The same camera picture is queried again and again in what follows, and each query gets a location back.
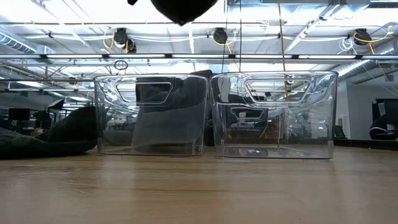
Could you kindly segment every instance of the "hanging string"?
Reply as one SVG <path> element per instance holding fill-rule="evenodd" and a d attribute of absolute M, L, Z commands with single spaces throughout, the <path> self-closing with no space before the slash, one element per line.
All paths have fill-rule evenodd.
<path fill-rule="evenodd" d="M 278 8 L 279 8 L 279 29 L 280 29 L 280 41 L 281 41 L 281 49 L 282 49 L 282 61 L 284 64 L 284 72 L 286 72 L 286 65 L 285 65 L 285 49 L 284 49 L 284 32 L 282 29 L 282 13 L 280 12 L 280 4 L 281 4 L 282 0 L 278 0 Z M 285 97 L 286 100 L 288 100 L 288 95 L 287 95 L 287 75 L 285 74 Z"/>
<path fill-rule="evenodd" d="M 241 68 L 242 68 L 242 43 L 243 43 L 243 41 L 242 41 L 242 0 L 239 0 L 239 11 L 240 11 L 240 18 L 241 18 L 241 42 L 240 42 L 240 50 L 239 50 L 239 55 L 240 55 L 240 57 L 239 57 L 239 72 L 241 72 Z"/>
<path fill-rule="evenodd" d="M 227 25 L 228 25 L 228 4 L 226 5 L 226 19 L 225 19 L 225 32 L 227 31 Z M 221 66 L 221 72 L 224 73 L 224 58 L 225 58 L 225 44 L 224 44 L 224 50 L 223 50 L 223 63 Z"/>

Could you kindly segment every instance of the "ceiling light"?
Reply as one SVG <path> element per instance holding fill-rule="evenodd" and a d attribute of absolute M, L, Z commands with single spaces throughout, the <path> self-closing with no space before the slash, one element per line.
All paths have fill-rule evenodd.
<path fill-rule="evenodd" d="M 75 91 L 74 89 L 43 89 L 44 91 Z"/>
<path fill-rule="evenodd" d="M 228 55 L 222 54 L 173 54 L 172 58 L 226 58 Z"/>
<path fill-rule="evenodd" d="M 34 55 L 34 54 L 6 54 L 6 55 L 0 55 L 0 58 L 40 58 L 39 55 Z"/>
<path fill-rule="evenodd" d="M 265 59 L 282 59 L 283 55 L 236 55 L 237 58 L 265 58 Z M 285 55 L 285 58 L 292 58 L 291 55 Z"/>
<path fill-rule="evenodd" d="M 95 54 L 88 54 L 88 55 L 80 55 L 80 54 L 73 54 L 73 55 L 47 55 L 48 58 L 102 58 L 102 55 L 95 55 Z"/>
<path fill-rule="evenodd" d="M 62 108 L 63 110 L 77 110 L 78 108 L 66 108 L 66 107 L 64 107 L 64 108 Z"/>
<path fill-rule="evenodd" d="M 363 55 L 362 59 L 398 59 L 398 55 Z"/>
<path fill-rule="evenodd" d="M 79 96 L 69 96 L 69 98 L 71 98 L 73 100 L 77 100 L 77 101 L 90 101 L 87 98 L 83 98 L 83 97 L 79 97 Z"/>
<path fill-rule="evenodd" d="M 56 92 L 51 91 L 50 93 L 53 94 L 54 96 L 65 97 L 64 95 L 56 93 Z"/>
<path fill-rule="evenodd" d="M 47 87 L 46 85 L 37 83 L 37 82 L 30 82 L 30 81 L 18 81 L 17 83 L 23 84 L 23 85 L 27 85 L 27 86 L 31 86 L 31 87 L 37 87 L 37 88 L 43 88 L 43 87 Z"/>
<path fill-rule="evenodd" d="M 164 58 L 164 54 L 111 54 L 110 58 Z"/>
<path fill-rule="evenodd" d="M 32 88 L 17 88 L 17 89 L 7 89 L 8 91 L 40 91 L 39 89 Z"/>
<path fill-rule="evenodd" d="M 356 55 L 300 55 L 299 59 L 354 59 Z"/>
<path fill-rule="evenodd" d="M 100 49 L 100 51 L 106 52 L 107 54 L 110 54 L 110 52 L 108 52 L 108 50 L 106 49 Z"/>

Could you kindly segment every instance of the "wooden table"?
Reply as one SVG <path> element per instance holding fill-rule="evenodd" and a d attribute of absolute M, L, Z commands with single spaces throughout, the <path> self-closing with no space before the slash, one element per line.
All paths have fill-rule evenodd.
<path fill-rule="evenodd" d="M 398 152 L 0 161 L 0 223 L 397 223 Z"/>

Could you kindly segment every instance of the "black cloth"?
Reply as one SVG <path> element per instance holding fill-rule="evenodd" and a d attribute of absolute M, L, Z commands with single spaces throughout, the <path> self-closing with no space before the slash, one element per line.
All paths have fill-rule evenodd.
<path fill-rule="evenodd" d="M 384 135 L 385 133 L 387 133 L 387 116 L 382 115 L 373 121 L 369 135 L 373 140 L 395 140 L 393 135 Z"/>
<path fill-rule="evenodd" d="M 97 145 L 95 107 L 79 108 L 35 138 L 0 128 L 0 159 L 72 156 Z"/>
<path fill-rule="evenodd" d="M 151 0 L 155 8 L 165 17 L 169 18 L 180 26 L 194 21 L 211 7 L 213 7 L 217 0 Z M 137 0 L 127 0 L 130 5 L 135 5 Z"/>

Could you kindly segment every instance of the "clear plastic bin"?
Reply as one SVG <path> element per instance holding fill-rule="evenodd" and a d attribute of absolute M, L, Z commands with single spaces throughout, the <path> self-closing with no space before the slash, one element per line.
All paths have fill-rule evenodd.
<path fill-rule="evenodd" d="M 330 159 L 335 72 L 225 73 L 210 80 L 218 156 Z"/>
<path fill-rule="evenodd" d="M 196 75 L 96 77 L 99 152 L 200 155 L 207 83 Z"/>

